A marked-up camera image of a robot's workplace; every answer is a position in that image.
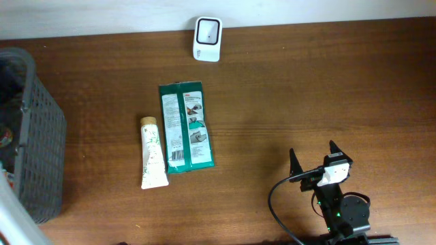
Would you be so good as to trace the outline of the green wipes pack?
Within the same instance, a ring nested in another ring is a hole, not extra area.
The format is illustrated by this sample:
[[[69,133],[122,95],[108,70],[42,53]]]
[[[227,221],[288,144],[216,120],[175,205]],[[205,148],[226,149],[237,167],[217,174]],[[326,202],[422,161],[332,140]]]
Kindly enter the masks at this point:
[[[201,82],[159,86],[169,174],[215,166]]]

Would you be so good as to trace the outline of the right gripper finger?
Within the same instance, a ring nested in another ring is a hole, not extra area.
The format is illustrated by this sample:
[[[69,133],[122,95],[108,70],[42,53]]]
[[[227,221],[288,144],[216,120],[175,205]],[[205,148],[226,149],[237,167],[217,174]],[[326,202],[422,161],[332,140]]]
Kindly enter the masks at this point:
[[[350,165],[354,163],[354,161],[347,154],[345,154],[332,140],[329,141],[329,146],[330,154],[328,155],[328,158],[331,163],[337,161],[345,161]]]
[[[302,167],[297,159],[297,156],[294,152],[294,149],[290,149],[290,177],[292,179],[289,182],[296,182],[298,179],[297,176],[300,176],[303,173]]]

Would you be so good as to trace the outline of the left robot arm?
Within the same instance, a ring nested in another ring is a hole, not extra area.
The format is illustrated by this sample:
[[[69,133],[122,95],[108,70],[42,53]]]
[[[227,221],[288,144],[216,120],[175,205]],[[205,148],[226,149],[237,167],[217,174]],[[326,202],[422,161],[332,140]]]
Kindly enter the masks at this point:
[[[15,196],[1,173],[1,244],[52,245]]]

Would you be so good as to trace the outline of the green lid jar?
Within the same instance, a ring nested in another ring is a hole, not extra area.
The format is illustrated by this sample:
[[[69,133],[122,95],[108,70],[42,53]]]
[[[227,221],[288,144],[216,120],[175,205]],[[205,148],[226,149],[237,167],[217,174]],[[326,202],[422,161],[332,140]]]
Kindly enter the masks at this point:
[[[12,143],[13,132],[9,127],[1,126],[0,137],[0,147],[4,148]]]

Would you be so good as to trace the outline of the white cream tube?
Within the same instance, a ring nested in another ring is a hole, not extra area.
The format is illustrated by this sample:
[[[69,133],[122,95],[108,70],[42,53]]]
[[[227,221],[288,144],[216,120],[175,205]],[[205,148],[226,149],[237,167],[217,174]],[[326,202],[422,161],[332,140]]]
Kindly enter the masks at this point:
[[[155,117],[140,119],[142,140],[142,183],[141,189],[153,189],[168,186],[166,164],[159,138]]]

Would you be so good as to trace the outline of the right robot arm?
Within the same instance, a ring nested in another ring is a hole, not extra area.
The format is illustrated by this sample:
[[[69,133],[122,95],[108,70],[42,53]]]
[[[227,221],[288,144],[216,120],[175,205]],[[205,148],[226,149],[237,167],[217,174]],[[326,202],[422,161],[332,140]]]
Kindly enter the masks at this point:
[[[311,200],[317,201],[320,216],[328,233],[309,238],[305,244],[321,245],[382,245],[398,244],[394,237],[369,237],[371,200],[357,192],[344,193],[340,184],[349,178],[354,161],[333,141],[329,141],[330,154],[319,167],[303,171],[293,149],[290,149],[290,177],[300,183],[302,192],[311,191]]]

